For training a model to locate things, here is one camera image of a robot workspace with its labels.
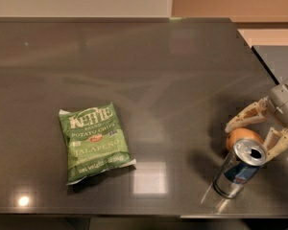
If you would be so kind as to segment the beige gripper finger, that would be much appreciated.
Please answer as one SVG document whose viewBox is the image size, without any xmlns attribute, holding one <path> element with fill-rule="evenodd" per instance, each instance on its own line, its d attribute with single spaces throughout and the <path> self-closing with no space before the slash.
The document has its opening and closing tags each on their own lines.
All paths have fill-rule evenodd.
<svg viewBox="0 0 288 230">
<path fill-rule="evenodd" d="M 268 98 L 264 97 L 257 102 L 249 104 L 228 121 L 225 132 L 230 133 L 237 128 L 266 122 L 268 118 L 267 103 Z"/>
<path fill-rule="evenodd" d="M 271 161 L 288 150 L 288 128 L 276 130 L 271 127 L 264 140 L 263 147 L 267 151 L 267 161 Z"/>
</svg>

